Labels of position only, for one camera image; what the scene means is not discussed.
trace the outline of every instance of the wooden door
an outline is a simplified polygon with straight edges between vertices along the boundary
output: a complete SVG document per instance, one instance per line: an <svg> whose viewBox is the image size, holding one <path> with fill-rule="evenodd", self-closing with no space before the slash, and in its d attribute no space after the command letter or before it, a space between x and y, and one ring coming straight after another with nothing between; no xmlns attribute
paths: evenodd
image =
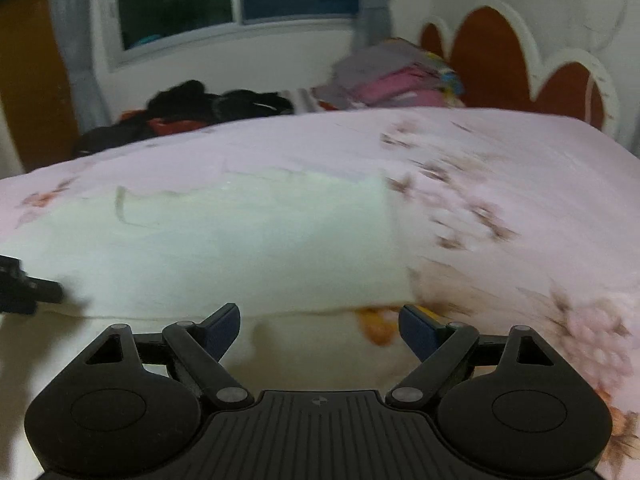
<svg viewBox="0 0 640 480"><path fill-rule="evenodd" d="M78 138L48 5L0 3L0 99L26 171L69 160Z"/></svg>

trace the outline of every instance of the black mechanical part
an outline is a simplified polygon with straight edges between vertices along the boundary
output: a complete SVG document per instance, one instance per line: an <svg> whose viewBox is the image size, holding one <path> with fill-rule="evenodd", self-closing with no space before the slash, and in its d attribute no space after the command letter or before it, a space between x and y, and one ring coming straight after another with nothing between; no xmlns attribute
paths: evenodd
<svg viewBox="0 0 640 480"><path fill-rule="evenodd" d="M268 391L254 402L218 363L239 333L234 304L162 334L112 326L27 412L42 479L600 478L591 467L609 412L533 330L482 336L412 306L399 323L422 363L386 405L372 391ZM146 372L141 359L176 380ZM158 409L160 398L169 400Z"/></svg>
<svg viewBox="0 0 640 480"><path fill-rule="evenodd" d="M63 299L59 283L30 278L20 260L0 255L0 312L31 315L38 302L61 303Z"/></svg>

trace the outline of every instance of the window frame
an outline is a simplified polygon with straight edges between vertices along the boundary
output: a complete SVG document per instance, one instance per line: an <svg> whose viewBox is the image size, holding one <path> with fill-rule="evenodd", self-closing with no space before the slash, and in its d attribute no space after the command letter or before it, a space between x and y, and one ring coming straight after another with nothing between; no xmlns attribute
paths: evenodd
<svg viewBox="0 0 640 480"><path fill-rule="evenodd" d="M309 32L322 30L353 30L353 14L319 14L279 16L260 20L242 18L242 0L231 0L233 22L174 34L167 38L125 50L122 44L118 0L98 0L102 39L111 70L145 58L153 58L180 50L198 42L231 41L261 34Z"/></svg>

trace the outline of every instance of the silver screw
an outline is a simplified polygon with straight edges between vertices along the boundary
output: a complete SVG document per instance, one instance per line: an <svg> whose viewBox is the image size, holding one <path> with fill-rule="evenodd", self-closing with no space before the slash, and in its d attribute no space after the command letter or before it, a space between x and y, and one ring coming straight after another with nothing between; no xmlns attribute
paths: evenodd
<svg viewBox="0 0 640 480"><path fill-rule="evenodd" d="M222 402L240 402L245 400L249 396L249 393L244 388L238 388L237 386L229 386L228 388L222 388L216 393L216 397Z"/></svg>
<svg viewBox="0 0 640 480"><path fill-rule="evenodd" d="M403 386L393 390L391 396L398 402L416 402L422 398L422 392L418 388Z"/></svg>

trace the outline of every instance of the headboard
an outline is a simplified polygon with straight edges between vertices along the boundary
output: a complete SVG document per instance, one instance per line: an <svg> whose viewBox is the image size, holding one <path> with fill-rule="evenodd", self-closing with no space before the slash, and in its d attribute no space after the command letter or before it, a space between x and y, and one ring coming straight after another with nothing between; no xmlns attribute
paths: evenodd
<svg viewBox="0 0 640 480"><path fill-rule="evenodd" d="M543 60L524 19L503 2L479 1L455 32L432 17L420 44L458 72L466 106L570 116L616 134L620 103L603 64L578 48Z"/></svg>

